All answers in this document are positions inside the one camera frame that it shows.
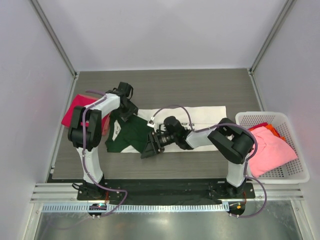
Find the white green printed t-shirt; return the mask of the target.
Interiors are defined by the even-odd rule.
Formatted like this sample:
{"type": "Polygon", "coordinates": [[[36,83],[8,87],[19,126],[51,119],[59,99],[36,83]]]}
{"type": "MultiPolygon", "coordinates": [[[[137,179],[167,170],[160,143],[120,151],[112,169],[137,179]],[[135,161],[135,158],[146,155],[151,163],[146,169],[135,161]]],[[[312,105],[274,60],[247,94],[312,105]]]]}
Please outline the white green printed t-shirt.
{"type": "Polygon", "coordinates": [[[165,131],[164,120],[176,117],[187,130],[201,130],[217,124],[227,116],[225,106],[197,106],[157,109],[139,109],[138,115],[132,115],[123,121],[118,114],[111,113],[109,135],[105,141],[109,153],[141,153],[147,143],[148,133],[152,130],[165,131]],[[153,120],[155,127],[148,127],[153,120]]]}

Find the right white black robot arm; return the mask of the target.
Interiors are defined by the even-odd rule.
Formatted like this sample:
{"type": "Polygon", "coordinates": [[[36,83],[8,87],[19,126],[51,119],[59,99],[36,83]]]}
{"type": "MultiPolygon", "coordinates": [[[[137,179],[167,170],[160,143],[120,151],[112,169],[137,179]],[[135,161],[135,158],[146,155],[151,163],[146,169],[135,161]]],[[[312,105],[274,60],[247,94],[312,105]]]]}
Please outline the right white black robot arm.
{"type": "Polygon", "coordinates": [[[140,155],[142,159],[163,153],[165,147],[173,143],[184,151],[214,146],[228,161],[225,184],[219,194],[236,198],[244,192],[248,162],[258,150],[258,142],[248,129],[229,118],[201,130],[186,129],[175,116],[165,118],[163,124],[165,131],[157,130],[147,135],[140,155]]]}

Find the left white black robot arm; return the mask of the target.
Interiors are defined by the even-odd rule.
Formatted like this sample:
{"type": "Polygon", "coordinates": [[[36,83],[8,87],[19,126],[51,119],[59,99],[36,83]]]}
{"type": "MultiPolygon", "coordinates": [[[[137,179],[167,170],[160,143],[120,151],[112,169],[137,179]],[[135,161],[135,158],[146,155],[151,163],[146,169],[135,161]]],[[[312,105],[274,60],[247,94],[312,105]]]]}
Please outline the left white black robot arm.
{"type": "Polygon", "coordinates": [[[83,169],[82,184],[72,184],[78,191],[78,200],[101,200],[109,191],[99,161],[102,121],[113,111],[124,121],[137,115],[139,109],[131,102],[133,92],[129,83],[120,82],[117,88],[101,92],[96,101],[74,108],[67,137],[78,152],[83,169]]]}

